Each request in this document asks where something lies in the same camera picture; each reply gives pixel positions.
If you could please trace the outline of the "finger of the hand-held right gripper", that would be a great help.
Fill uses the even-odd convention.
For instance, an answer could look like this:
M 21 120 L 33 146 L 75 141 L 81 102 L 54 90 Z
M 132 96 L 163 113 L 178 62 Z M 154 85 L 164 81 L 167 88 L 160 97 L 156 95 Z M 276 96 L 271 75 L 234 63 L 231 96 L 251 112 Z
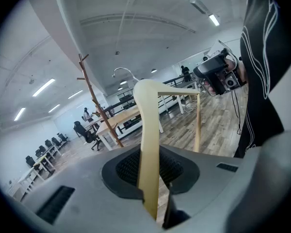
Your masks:
M 227 68 L 225 58 L 224 55 L 215 55 L 204 59 L 194 68 L 194 75 L 207 82 L 224 82 Z

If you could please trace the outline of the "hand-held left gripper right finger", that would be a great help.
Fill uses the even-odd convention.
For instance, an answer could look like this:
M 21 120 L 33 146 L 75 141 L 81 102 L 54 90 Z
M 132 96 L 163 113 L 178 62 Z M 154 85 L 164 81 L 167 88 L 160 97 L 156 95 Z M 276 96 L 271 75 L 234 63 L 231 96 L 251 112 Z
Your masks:
M 291 131 L 252 148 L 229 179 L 206 178 L 170 195 L 171 233 L 277 233 L 291 227 Z

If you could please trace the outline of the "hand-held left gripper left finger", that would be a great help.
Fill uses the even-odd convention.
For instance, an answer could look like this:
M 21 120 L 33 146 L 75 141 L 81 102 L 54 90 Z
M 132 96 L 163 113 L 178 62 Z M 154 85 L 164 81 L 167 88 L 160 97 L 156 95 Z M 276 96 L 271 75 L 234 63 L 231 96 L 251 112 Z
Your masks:
M 82 158 L 37 186 L 13 212 L 36 233 L 159 233 L 142 200 L 124 199 L 103 182 L 102 168 L 138 145 Z

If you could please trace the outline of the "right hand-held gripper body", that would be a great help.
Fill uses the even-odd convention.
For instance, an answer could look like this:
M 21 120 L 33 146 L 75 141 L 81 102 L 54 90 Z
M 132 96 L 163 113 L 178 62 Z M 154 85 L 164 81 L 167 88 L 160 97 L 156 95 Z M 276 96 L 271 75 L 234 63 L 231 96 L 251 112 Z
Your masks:
M 216 40 L 210 49 L 209 53 L 204 57 L 208 59 L 215 55 L 224 55 L 226 59 L 230 59 L 235 62 L 235 67 L 238 67 L 239 59 L 233 53 L 232 49 L 223 43 L 221 40 Z M 223 95 L 244 86 L 246 82 L 242 82 L 237 71 L 228 71 L 226 68 L 226 75 L 224 82 L 207 82 L 203 81 L 204 88 L 207 90 L 210 96 Z

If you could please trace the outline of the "brown wooden coat rack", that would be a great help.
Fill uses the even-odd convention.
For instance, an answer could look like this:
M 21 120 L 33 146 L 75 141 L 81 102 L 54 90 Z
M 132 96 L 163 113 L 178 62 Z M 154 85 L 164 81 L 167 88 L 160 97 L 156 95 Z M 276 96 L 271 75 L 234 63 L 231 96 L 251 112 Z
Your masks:
M 109 132 L 111 133 L 111 135 L 113 136 L 113 138 L 115 139 L 115 141 L 117 142 L 117 144 L 120 146 L 120 147 L 123 147 L 123 144 L 121 143 L 121 141 L 119 140 L 116 132 L 114 131 L 114 129 L 111 127 L 110 123 L 108 122 L 108 118 L 106 116 L 106 114 L 104 113 L 104 111 L 102 110 L 101 106 L 99 105 L 98 103 L 98 100 L 94 94 L 94 91 L 92 89 L 92 85 L 90 83 L 90 80 L 88 78 L 88 75 L 86 73 L 86 70 L 85 70 L 85 67 L 84 67 L 84 63 L 83 61 L 89 56 L 88 54 L 85 55 L 84 57 L 82 57 L 82 55 L 79 53 L 78 54 L 79 56 L 79 64 L 80 64 L 80 67 L 81 67 L 81 70 L 82 70 L 82 73 L 83 73 L 83 78 L 77 78 L 77 80 L 85 80 L 86 83 L 87 83 L 87 86 L 88 86 L 88 89 L 90 91 L 90 94 L 92 96 L 92 101 L 93 103 L 97 106 L 97 109 L 100 113 L 100 115 L 102 116 L 104 122 L 106 123 L 108 129 L 109 129 Z

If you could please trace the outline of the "light wooden hanger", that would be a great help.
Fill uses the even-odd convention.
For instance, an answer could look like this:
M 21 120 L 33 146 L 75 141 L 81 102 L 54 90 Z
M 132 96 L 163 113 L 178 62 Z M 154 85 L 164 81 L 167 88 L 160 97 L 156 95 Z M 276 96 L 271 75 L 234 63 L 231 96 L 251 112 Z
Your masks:
M 157 220 L 159 179 L 163 179 L 171 195 L 177 195 L 188 192 L 200 176 L 196 163 L 160 146 L 157 98 L 164 95 L 199 96 L 199 92 L 138 80 L 133 96 L 143 122 L 141 143 L 109 160 L 101 171 L 109 190 L 121 199 L 141 201 L 143 212 L 153 223 Z

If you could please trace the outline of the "person's right hand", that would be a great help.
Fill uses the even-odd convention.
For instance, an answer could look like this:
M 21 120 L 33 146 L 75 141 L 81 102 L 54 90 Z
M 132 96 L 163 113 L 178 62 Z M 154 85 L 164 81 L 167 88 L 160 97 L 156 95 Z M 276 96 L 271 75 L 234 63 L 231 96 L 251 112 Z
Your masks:
M 235 67 L 235 62 L 230 60 L 230 59 L 225 59 L 225 62 L 227 64 L 227 70 L 228 71 L 233 71 L 233 70 L 236 70 L 241 81 L 242 82 L 248 82 L 248 77 L 247 77 L 247 73 L 246 73 L 246 69 L 245 69 L 245 66 L 243 64 L 243 61 L 242 60 L 239 60 L 238 62 L 238 67 L 236 68 Z

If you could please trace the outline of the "person's black printed shirt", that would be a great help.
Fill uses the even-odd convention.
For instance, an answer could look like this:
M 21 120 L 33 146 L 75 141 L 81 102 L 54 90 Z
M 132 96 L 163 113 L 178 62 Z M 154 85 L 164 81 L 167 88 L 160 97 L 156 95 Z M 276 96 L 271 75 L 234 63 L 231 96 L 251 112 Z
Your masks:
M 291 130 L 291 0 L 247 0 L 240 50 L 248 101 L 236 158 Z

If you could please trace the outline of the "black metal railing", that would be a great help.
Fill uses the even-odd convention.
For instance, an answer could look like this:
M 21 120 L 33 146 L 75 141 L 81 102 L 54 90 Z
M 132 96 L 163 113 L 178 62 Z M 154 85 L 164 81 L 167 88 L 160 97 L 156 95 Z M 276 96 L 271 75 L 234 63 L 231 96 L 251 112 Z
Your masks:
M 189 81 L 185 81 L 184 76 L 179 76 L 177 78 L 165 81 L 163 83 L 175 88 L 186 88 L 186 87 L 192 88 L 193 84 L 195 84 L 195 81 L 196 81 L 196 78 L 194 78 L 192 76 L 192 73 L 190 73 Z M 113 117 L 114 115 L 124 110 L 127 110 L 129 108 L 132 108 L 133 106 L 136 105 L 136 102 L 133 98 L 132 89 L 126 92 L 123 92 L 119 95 L 120 95 L 119 102 L 112 102 L 110 106 L 103 109 L 106 115 Z M 163 107 L 165 104 L 170 105 L 170 102 L 174 100 L 176 100 L 175 95 L 167 95 L 166 98 L 164 99 L 161 98 L 161 96 L 159 96 L 159 101 L 158 101 L 159 108 Z

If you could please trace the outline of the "dark top white-legged table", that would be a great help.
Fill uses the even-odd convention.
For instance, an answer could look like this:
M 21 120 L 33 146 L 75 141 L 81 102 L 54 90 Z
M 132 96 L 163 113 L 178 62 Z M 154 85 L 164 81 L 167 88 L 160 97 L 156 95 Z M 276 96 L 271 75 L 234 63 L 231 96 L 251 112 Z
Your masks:
M 158 109 L 159 114 L 164 112 L 170 112 L 173 107 L 176 107 L 180 110 L 180 113 L 190 113 L 193 110 L 197 109 L 198 103 L 197 100 L 190 100 L 189 96 L 159 96 L 158 97 Z

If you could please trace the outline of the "ceiling air vent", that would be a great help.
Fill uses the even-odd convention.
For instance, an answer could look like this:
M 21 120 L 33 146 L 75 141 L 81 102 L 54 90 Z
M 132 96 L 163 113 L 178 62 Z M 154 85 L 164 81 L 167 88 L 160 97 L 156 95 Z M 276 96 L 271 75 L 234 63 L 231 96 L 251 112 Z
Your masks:
M 201 0 L 190 0 L 190 4 L 195 7 L 200 13 L 207 14 L 208 9 Z

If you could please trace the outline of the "yellow top black-legged table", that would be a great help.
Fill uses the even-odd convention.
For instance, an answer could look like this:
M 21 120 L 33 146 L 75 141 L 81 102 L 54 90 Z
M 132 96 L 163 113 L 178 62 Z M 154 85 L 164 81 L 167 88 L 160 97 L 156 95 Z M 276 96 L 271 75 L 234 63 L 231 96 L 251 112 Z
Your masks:
M 55 144 L 52 144 L 50 147 L 48 147 L 47 150 L 44 150 L 41 152 L 40 156 L 37 158 L 36 162 L 33 164 L 33 168 L 36 166 L 42 165 L 43 170 L 49 173 L 49 176 L 52 176 L 54 172 L 56 171 L 56 168 L 52 164 L 52 162 L 48 158 L 48 154 L 51 159 L 55 160 L 54 153 L 57 153 L 59 156 L 62 156 L 59 149 Z

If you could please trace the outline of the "large black office chair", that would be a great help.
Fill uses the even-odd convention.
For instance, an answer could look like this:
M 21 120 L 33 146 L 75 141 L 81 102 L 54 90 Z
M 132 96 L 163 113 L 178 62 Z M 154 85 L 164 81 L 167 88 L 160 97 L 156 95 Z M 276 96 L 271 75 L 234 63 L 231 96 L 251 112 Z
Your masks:
M 100 139 L 95 133 L 92 133 L 90 130 L 86 130 L 79 121 L 74 122 L 74 130 L 76 133 L 84 137 L 86 143 L 94 143 L 91 147 L 92 150 L 96 146 L 97 151 L 99 151 Z

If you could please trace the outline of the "grey top white-legged table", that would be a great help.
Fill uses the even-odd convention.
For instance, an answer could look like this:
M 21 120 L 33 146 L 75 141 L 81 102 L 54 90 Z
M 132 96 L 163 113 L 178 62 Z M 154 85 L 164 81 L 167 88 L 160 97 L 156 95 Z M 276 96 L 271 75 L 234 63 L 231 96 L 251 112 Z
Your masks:
M 7 191 L 7 195 L 17 201 L 22 201 L 26 195 L 44 181 L 45 179 L 32 167 L 12 183 L 12 186 Z

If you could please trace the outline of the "wooden table with black legs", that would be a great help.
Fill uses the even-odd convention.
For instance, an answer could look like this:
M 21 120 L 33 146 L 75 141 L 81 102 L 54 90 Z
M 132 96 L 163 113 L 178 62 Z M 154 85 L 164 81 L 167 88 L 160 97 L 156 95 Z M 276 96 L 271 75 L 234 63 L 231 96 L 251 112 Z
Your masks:
M 86 120 L 87 125 L 84 128 L 86 131 L 93 129 L 96 132 L 99 129 L 101 122 L 103 122 L 103 121 L 104 120 L 101 116 L 92 119 L 92 121 Z

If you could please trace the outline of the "light wooden table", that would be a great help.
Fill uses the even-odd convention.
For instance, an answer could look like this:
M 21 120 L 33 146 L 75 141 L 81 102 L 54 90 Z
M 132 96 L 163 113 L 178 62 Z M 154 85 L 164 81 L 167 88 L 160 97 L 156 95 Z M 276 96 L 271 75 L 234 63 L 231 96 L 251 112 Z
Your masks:
M 114 128 L 118 124 L 122 124 L 138 115 L 141 116 L 143 126 L 141 151 L 148 154 L 158 154 L 160 145 L 159 134 L 162 132 L 162 126 L 159 121 L 159 109 L 157 104 L 135 106 L 108 119 L 108 122 L 111 127 Z M 106 146 L 107 150 L 112 151 L 112 147 L 104 137 L 107 133 L 110 133 L 109 129 L 106 123 L 103 122 L 97 131 L 97 135 Z

